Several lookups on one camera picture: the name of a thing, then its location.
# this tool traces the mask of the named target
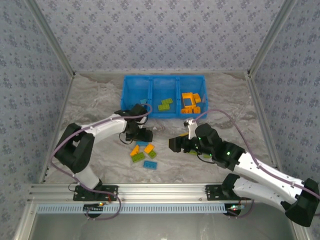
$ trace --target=gray marble table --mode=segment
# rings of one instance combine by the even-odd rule
[[[229,113],[251,144],[256,157],[271,164],[252,97],[243,77],[224,73],[204,73],[209,108]],[[90,73],[76,75],[63,116],[60,136],[70,123],[89,124],[110,116],[120,109],[123,74]],[[237,130],[222,113],[211,113],[206,121],[226,141],[245,147]],[[150,119],[146,126],[153,129],[153,144],[157,153],[157,170],[143,168],[143,161],[133,163],[130,152],[134,144],[124,145],[118,135],[95,144],[90,165],[104,183],[206,183],[222,182],[229,170],[199,161],[196,156],[173,153],[168,139],[186,130],[181,119]],[[52,167],[46,183],[72,183],[73,180]]]

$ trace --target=patterned wallpaper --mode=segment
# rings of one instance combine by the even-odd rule
[[[284,0],[37,0],[75,71],[246,70]]]
[[[255,76],[282,167],[320,183],[320,2],[297,5]],[[320,217],[312,223],[320,239]]]
[[[24,1],[1,3],[0,239],[9,240],[29,183],[39,179],[69,80]]]

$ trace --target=marble surface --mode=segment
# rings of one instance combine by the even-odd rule
[[[204,73],[209,109],[229,113],[242,129],[257,158],[267,164],[271,160],[261,133],[247,82],[242,74]],[[60,136],[70,123],[85,125],[102,120],[120,109],[123,74],[87,73],[76,75],[66,106]],[[220,137],[245,147],[237,130],[222,113],[211,113],[199,122],[209,123]],[[196,156],[174,153],[168,139],[186,130],[182,119],[149,119],[146,127],[153,129],[157,170],[143,168],[143,161],[132,163],[134,144],[124,145],[118,135],[95,144],[90,165],[104,183],[207,183],[222,182],[229,170],[199,161]],[[73,180],[50,167],[45,183],[72,183]]]

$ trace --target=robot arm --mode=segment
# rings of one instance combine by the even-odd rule
[[[110,117],[103,119],[102,121],[106,122],[103,124],[99,124],[102,121],[83,126],[71,123],[62,134],[57,144],[58,146],[76,131],[85,127],[91,127],[71,138],[54,156],[73,172],[80,183],[89,189],[95,189],[102,183],[89,165],[93,145],[111,135],[121,133],[126,134],[126,141],[152,142],[152,131],[143,128],[143,124],[147,120],[146,117],[136,119],[125,118],[126,116],[140,116],[146,112],[147,110],[143,106],[137,104],[130,111],[116,111]]]
[[[169,148],[173,152],[178,153],[183,149],[184,153],[193,150],[198,155],[210,155],[219,167],[257,181],[255,183],[231,173],[221,186],[224,195],[236,194],[241,198],[259,200],[285,212],[293,222],[305,227],[310,226],[319,200],[294,184],[319,194],[318,184],[314,180],[308,178],[302,181],[259,160],[256,164],[248,152],[234,143],[223,141],[217,131],[207,123],[198,126],[193,119],[187,119],[184,126],[189,130],[188,135],[169,139]]]

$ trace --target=blue plastic bin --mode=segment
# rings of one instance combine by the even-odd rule
[[[196,118],[199,114],[182,114],[184,108],[182,93],[199,94],[201,102],[196,105],[201,113],[208,110],[206,81],[203,75],[126,75],[124,76],[121,109],[131,109],[135,104],[147,99],[152,106],[150,118]],[[164,99],[172,99],[170,110],[159,111],[158,105]]]

